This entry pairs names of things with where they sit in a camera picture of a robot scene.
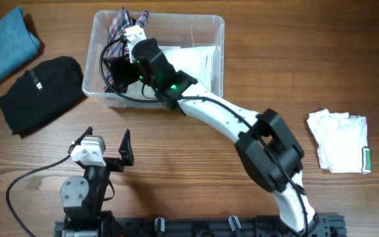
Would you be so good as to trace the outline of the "cream garment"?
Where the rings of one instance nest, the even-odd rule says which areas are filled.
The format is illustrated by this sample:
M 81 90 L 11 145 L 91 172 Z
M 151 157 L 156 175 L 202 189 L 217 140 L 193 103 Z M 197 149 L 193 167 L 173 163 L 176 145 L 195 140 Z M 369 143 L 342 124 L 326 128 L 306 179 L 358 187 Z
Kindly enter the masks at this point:
M 215 89 L 215 84 L 221 83 L 220 78 L 213 72 L 213 59 L 216 52 L 215 46 L 198 46 L 181 48 L 178 46 L 160 46 L 168 62 L 176 71 L 183 72 L 194 77 L 205 88 L 221 97 L 222 92 Z

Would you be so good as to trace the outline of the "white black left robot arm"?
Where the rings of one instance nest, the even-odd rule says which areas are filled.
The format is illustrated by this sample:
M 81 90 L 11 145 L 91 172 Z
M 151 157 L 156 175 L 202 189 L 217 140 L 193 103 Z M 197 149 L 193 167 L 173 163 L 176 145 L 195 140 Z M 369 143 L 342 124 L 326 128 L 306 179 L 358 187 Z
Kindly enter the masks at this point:
M 106 150 L 102 136 L 94 136 L 93 128 L 87 130 L 68 149 L 72 160 L 84 169 L 82 176 L 66 179 L 60 189 L 65 213 L 64 221 L 56 223 L 55 236 L 125 236 L 125 230 L 113 216 L 103 211 L 112 172 L 123 172 L 134 165 L 130 131 L 126 130 L 118 152 L 119 158 L 104 157 Z

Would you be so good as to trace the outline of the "red plaid shirt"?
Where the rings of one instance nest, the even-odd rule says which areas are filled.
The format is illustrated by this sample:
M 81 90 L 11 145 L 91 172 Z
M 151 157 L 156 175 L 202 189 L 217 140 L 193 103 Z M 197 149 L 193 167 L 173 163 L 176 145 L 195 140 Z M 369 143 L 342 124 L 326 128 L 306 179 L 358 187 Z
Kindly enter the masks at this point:
M 131 26 L 140 25 L 142 28 L 148 23 L 149 12 L 143 11 L 137 18 L 130 16 L 129 12 L 122 7 L 119 13 L 111 20 L 108 27 L 107 43 L 111 46 L 107 49 L 106 55 L 101 58 L 102 65 L 105 66 L 105 59 L 111 57 L 130 56 L 127 43 L 124 39 L 124 31 Z

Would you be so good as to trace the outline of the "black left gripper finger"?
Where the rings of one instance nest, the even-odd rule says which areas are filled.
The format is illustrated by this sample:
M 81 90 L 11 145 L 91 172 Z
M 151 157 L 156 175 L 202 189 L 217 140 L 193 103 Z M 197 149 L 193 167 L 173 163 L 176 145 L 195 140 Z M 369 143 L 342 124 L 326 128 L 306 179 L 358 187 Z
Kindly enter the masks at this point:
M 133 159 L 133 151 L 131 146 L 130 130 L 127 129 L 124 133 L 123 139 L 121 141 L 120 147 L 118 149 L 119 154 L 122 159 Z
M 68 153 L 72 153 L 72 150 L 77 146 L 77 145 L 80 145 L 81 144 L 81 141 L 86 137 L 86 136 L 90 136 L 93 134 L 93 128 L 91 126 L 89 126 L 85 132 L 75 141 L 72 142 L 72 144 L 70 145 L 69 149 L 68 149 Z

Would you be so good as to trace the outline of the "blue garment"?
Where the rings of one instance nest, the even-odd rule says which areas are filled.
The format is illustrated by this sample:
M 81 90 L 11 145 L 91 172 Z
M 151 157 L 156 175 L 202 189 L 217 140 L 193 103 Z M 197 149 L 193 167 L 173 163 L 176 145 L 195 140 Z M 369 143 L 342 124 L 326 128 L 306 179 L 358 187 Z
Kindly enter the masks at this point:
M 37 55 L 40 47 L 26 27 L 21 7 L 6 14 L 0 20 L 0 81 Z

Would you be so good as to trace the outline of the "white garment with green tag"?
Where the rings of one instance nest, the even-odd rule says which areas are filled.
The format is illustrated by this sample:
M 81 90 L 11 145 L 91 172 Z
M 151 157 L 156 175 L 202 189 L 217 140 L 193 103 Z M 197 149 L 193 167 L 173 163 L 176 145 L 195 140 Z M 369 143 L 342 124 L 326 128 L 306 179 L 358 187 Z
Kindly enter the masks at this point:
M 310 113 L 307 124 L 318 144 L 320 168 L 331 173 L 371 172 L 366 117 L 324 109 Z

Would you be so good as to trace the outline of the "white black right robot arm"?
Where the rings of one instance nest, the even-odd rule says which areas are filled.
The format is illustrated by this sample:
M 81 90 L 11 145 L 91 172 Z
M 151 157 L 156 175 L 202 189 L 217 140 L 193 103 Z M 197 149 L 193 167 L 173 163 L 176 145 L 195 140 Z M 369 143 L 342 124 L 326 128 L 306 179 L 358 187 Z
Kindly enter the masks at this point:
M 176 109 L 224 134 L 249 177 L 274 195 L 280 220 L 295 236 L 312 232 L 315 210 L 302 183 L 304 151 L 276 111 L 250 111 L 216 96 L 194 77 L 175 70 L 154 38 L 136 43 L 129 57 L 101 54 L 99 70 L 109 71 L 122 85 L 137 81 L 148 85 L 154 91 L 152 103 Z

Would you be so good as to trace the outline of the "black garment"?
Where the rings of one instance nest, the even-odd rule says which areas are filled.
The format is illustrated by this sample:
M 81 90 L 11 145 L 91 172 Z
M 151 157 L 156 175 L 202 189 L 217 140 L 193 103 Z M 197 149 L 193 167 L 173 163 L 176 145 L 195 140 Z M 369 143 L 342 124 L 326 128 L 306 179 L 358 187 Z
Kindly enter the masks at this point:
M 45 126 L 85 98 L 80 64 L 61 56 L 44 61 L 17 78 L 0 109 L 12 134 L 27 134 Z

